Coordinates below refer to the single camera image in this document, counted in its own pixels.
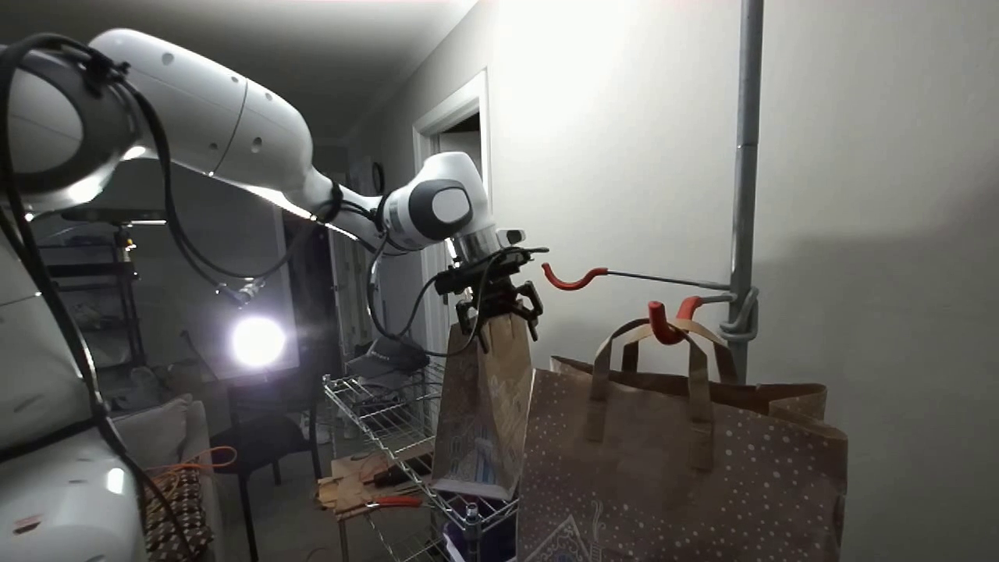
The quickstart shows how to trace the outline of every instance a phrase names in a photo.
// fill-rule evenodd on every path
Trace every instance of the shelf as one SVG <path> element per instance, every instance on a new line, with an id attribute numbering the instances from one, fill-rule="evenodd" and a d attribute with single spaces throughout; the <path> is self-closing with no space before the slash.
<path id="1" fill-rule="evenodd" d="M 439 562 L 439 559 L 446 559 L 442 539 L 427 539 L 427 545 L 420 545 L 415 551 L 400 551 L 400 545 L 393 536 L 388 536 L 388 531 L 383 531 L 389 526 L 376 526 L 375 513 L 365 513 L 365 526 L 368 526 L 370 536 L 380 545 L 380 551 L 395 562 L 417 562 L 417 559 Z"/>
<path id="2" fill-rule="evenodd" d="M 427 454 L 435 450 L 439 380 L 325 378 L 322 386 L 338 414 L 348 423 L 348 428 L 356 428 L 375 454 L 388 457 L 413 481 L 435 515 L 442 519 L 442 527 L 457 531 L 470 539 L 482 536 L 516 513 L 516 501 L 499 502 L 435 491 Z"/>

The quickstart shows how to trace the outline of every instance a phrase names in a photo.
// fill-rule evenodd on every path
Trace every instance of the bag handle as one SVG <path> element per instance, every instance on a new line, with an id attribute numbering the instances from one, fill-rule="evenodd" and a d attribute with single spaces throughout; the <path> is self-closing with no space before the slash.
<path id="1" fill-rule="evenodd" d="M 704 325 L 698 325 L 692 320 L 672 320 L 667 325 L 673 331 L 681 331 L 681 333 L 698 333 L 703 341 L 709 341 L 710 354 L 713 354 L 713 366 L 719 366 L 719 380 L 722 385 L 740 385 L 737 361 L 733 361 L 726 343 L 713 331 L 709 331 Z M 636 373 L 636 349 L 640 349 L 644 341 L 648 341 L 648 333 L 620 341 L 620 348 L 625 348 L 620 373 L 631 373 L 631 374 Z"/>
<path id="2" fill-rule="evenodd" d="M 710 457 L 713 457 L 713 413 L 710 413 L 710 380 L 709 380 L 709 355 L 698 349 L 698 343 L 690 333 L 698 333 L 703 328 L 695 323 L 678 325 L 685 341 L 685 358 L 690 358 L 690 374 L 685 374 L 685 420 L 695 428 L 695 454 L 692 454 L 692 468 L 709 472 Z M 648 341 L 653 325 L 648 320 L 633 320 L 625 323 L 610 338 L 601 341 L 596 358 L 594 358 L 594 378 L 589 378 L 589 408 L 587 408 L 587 425 L 584 425 L 584 439 L 587 444 L 601 444 L 601 428 L 604 428 L 604 408 L 607 408 L 607 395 L 610 395 L 610 378 L 607 378 L 607 358 L 616 343 L 636 343 Z"/>

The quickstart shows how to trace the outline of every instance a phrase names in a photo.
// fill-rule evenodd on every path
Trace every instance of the metal pipe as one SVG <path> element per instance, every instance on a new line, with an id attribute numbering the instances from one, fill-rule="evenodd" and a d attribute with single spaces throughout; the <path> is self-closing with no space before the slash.
<path id="1" fill-rule="evenodd" d="M 740 47 L 740 123 L 737 123 L 737 213 L 733 239 L 737 256 L 731 290 L 737 301 L 726 310 L 731 328 L 747 323 L 747 298 L 752 290 L 752 232 L 754 232 L 754 165 L 757 165 L 757 90 L 761 90 L 761 36 L 763 0 L 742 0 L 742 47 Z M 747 380 L 750 341 L 731 341 L 740 380 Z"/>

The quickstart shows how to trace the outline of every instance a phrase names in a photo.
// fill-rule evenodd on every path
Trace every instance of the ceiling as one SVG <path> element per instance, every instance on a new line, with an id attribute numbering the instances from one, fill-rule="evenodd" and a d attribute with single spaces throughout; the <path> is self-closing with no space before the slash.
<path id="1" fill-rule="evenodd" d="M 319 143 L 342 143 L 474 0 L 2 0 L 0 45 L 140 27 L 287 98 Z"/>

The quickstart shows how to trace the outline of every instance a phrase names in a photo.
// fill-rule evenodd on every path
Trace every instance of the red hook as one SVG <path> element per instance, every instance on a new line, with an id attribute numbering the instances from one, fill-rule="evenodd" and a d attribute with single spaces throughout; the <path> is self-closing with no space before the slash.
<path id="1" fill-rule="evenodd" d="M 547 279 L 550 284 L 555 284 L 557 290 L 579 290 L 579 287 L 587 287 L 594 279 L 607 275 L 607 268 L 589 268 L 584 279 L 564 280 L 564 279 L 557 279 L 557 275 L 552 272 L 550 264 L 544 264 L 540 272 L 544 272 L 544 279 Z"/>
<path id="2" fill-rule="evenodd" d="M 703 298 L 685 298 L 678 310 L 678 320 L 692 320 L 698 307 L 704 307 L 710 301 L 703 301 Z"/>
<path id="3" fill-rule="evenodd" d="M 664 348 L 685 341 L 685 333 L 681 328 L 667 325 L 664 302 L 658 302 L 658 301 L 648 301 L 648 325 L 653 325 L 656 341 L 660 341 Z"/>

